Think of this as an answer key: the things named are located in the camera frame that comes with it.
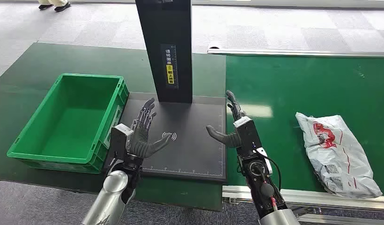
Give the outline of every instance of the white pants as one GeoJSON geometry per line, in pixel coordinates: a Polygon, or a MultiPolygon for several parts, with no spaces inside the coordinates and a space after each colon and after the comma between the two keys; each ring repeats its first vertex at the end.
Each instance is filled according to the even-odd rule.
{"type": "Polygon", "coordinates": [[[41,5],[51,5],[53,4],[55,7],[64,6],[68,3],[68,0],[38,0],[41,5]]]}

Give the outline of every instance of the robotic thumb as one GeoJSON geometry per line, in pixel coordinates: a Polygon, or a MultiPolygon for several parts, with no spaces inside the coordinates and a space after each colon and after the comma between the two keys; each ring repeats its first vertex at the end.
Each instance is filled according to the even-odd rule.
{"type": "Polygon", "coordinates": [[[153,144],[149,144],[149,147],[147,149],[147,152],[145,154],[145,158],[150,157],[151,155],[155,154],[157,151],[163,149],[166,145],[169,144],[171,138],[171,133],[166,133],[163,138],[161,138],[159,141],[156,141],[153,144]]]}
{"type": "Polygon", "coordinates": [[[229,135],[225,135],[221,132],[218,132],[212,127],[211,125],[206,126],[208,134],[216,139],[217,141],[225,144],[227,147],[239,147],[242,145],[242,141],[240,140],[240,137],[237,133],[233,132],[230,133],[229,135]]]}

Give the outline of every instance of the gray carpet floor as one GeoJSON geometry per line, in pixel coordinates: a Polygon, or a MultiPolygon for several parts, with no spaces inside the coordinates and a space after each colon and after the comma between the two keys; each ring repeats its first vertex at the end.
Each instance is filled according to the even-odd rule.
{"type": "MultiPolygon", "coordinates": [[[[37,7],[0,2],[0,76],[34,42],[145,49],[134,4],[73,4],[61,13],[37,7]]],[[[192,51],[205,53],[212,41],[226,48],[384,52],[384,11],[193,6],[192,51]]],[[[79,224],[95,197],[0,181],[0,225],[79,224]]],[[[250,225],[257,219],[251,203],[210,212],[133,201],[119,224],[250,225]]]]}

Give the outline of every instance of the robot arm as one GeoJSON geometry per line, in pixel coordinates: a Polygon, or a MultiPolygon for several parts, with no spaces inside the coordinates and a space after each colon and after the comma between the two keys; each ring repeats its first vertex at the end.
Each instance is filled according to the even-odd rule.
{"type": "Polygon", "coordinates": [[[103,188],[82,221],[82,225],[117,225],[125,206],[135,196],[142,162],[163,149],[170,141],[170,133],[155,143],[148,143],[148,132],[156,113],[155,100],[148,100],[132,128],[119,124],[111,129],[110,150],[114,160],[105,178],[103,188]]]}
{"type": "Polygon", "coordinates": [[[209,135],[228,147],[236,148],[240,172],[251,189],[251,196],[260,217],[260,223],[262,225],[299,225],[270,178],[272,167],[269,161],[274,163],[279,175],[280,171],[276,163],[265,153],[254,121],[246,116],[231,91],[228,90],[226,95],[232,103],[228,104],[228,107],[232,110],[236,131],[225,135],[215,131],[212,126],[207,126],[209,135]]]}

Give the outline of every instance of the white plastic bag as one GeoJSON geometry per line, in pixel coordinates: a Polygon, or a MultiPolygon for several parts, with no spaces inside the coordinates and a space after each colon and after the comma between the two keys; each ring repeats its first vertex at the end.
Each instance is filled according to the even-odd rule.
{"type": "Polygon", "coordinates": [[[362,146],[341,116],[295,117],[303,130],[306,154],[326,191],[350,198],[382,195],[362,146]]]}

